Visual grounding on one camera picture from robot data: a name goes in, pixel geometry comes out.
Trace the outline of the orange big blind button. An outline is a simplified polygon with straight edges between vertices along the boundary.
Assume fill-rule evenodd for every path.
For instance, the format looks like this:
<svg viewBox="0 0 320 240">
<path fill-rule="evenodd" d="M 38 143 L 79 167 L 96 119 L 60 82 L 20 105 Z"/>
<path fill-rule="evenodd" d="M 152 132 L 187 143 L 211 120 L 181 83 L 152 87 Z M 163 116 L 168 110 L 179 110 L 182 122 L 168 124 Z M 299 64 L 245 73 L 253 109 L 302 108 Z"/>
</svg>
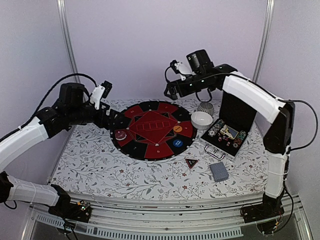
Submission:
<svg viewBox="0 0 320 240">
<path fill-rule="evenodd" d="M 183 127 L 180 126 L 180 125 L 175 125 L 175 126 L 173 127 L 173 131 L 174 131 L 175 133 L 180 133 L 180 132 L 183 131 Z"/>
</svg>

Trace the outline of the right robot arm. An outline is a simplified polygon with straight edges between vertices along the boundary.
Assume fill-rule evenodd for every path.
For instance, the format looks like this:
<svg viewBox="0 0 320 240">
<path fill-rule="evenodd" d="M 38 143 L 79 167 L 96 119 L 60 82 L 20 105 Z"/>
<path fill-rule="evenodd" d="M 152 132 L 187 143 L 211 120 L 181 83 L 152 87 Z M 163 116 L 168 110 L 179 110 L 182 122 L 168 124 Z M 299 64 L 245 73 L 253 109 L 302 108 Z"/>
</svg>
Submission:
<svg viewBox="0 0 320 240">
<path fill-rule="evenodd" d="M 169 68 L 180 78 L 166 81 L 166 97 L 177 100 L 203 89 L 208 93 L 218 89 L 223 96 L 235 99 L 237 106 L 246 107 L 243 113 L 259 113 L 271 124 L 263 137 L 264 149 L 268 154 L 267 183 L 263 194 L 265 202 L 258 208 L 262 218 L 269 218 L 278 210 L 276 200 L 280 200 L 285 192 L 292 151 L 294 103 L 269 93 L 229 64 L 214 65 L 204 49 L 188 54 L 186 59 L 188 66 L 177 60 L 170 62 Z"/>
</svg>

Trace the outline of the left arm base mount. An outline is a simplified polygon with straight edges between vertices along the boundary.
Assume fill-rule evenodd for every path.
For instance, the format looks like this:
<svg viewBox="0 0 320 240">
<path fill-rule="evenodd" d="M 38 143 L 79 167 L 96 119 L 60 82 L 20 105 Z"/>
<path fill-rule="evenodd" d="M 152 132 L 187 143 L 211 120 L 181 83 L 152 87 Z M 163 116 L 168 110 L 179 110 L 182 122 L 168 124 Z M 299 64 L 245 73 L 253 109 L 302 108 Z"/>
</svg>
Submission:
<svg viewBox="0 0 320 240">
<path fill-rule="evenodd" d="M 88 223 L 91 217 L 91 203 L 80 200 L 77 203 L 71 202 L 71 197 L 60 186 L 51 184 L 59 196 L 57 203 L 48 208 L 48 213 L 58 216 L 62 219 L 74 220 L 78 222 Z"/>
</svg>

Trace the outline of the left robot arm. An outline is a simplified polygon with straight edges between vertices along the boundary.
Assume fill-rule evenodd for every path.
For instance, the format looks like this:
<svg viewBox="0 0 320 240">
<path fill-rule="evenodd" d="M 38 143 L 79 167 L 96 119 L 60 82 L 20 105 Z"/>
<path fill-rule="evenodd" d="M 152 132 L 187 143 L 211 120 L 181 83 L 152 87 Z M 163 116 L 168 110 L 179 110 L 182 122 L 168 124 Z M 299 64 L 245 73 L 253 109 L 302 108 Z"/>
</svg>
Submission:
<svg viewBox="0 0 320 240">
<path fill-rule="evenodd" d="M 33 146 L 51 139 L 75 125 L 93 123 L 108 129 L 115 112 L 102 102 L 112 89 L 108 81 L 96 86 L 89 93 L 81 83 L 64 83 L 59 97 L 51 107 L 37 110 L 31 121 L 0 142 L 0 201 L 21 201 L 43 204 L 63 216 L 74 213 L 70 196 L 57 185 L 41 185 L 8 175 L 5 168 Z"/>
</svg>

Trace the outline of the blue small blind button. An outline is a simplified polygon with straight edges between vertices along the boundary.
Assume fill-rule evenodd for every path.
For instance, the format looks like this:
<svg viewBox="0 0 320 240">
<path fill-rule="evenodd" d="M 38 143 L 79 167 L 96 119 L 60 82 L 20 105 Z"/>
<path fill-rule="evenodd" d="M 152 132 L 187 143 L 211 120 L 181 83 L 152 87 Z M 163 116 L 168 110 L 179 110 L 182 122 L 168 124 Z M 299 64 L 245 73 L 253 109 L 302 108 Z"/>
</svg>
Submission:
<svg viewBox="0 0 320 240">
<path fill-rule="evenodd" d="M 181 139 L 175 139 L 173 142 L 172 142 L 172 145 L 176 148 L 180 148 L 183 146 L 183 141 Z"/>
</svg>

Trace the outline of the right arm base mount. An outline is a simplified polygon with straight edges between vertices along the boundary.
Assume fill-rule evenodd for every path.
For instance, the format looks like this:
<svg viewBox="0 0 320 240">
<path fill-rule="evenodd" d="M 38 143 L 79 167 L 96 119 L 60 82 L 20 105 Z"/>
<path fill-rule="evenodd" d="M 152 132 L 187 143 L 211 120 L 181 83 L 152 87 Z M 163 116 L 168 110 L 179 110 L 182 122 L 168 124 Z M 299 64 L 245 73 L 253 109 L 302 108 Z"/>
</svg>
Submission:
<svg viewBox="0 0 320 240">
<path fill-rule="evenodd" d="M 281 202 L 283 193 L 286 193 L 291 201 L 290 214 L 285 222 L 283 222 L 285 210 Z M 291 220 L 294 210 L 292 195 L 287 189 L 283 193 L 278 198 L 270 198 L 264 194 L 262 203 L 243 205 L 240 208 L 240 215 L 244 222 L 252 223 L 264 220 L 264 222 L 256 224 L 257 230 L 264 236 L 270 236 L 281 231 Z"/>
</svg>

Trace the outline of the clear red dealer button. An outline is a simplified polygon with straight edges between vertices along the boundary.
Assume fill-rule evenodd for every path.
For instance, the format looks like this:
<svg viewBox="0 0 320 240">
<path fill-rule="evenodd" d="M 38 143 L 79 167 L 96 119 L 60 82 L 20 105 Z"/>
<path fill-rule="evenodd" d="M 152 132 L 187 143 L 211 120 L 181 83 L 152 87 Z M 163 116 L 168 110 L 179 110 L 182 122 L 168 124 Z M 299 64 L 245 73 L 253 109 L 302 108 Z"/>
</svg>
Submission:
<svg viewBox="0 0 320 240">
<path fill-rule="evenodd" d="M 123 141 L 127 138 L 127 134 L 124 130 L 116 130 L 114 137 L 117 141 Z"/>
</svg>

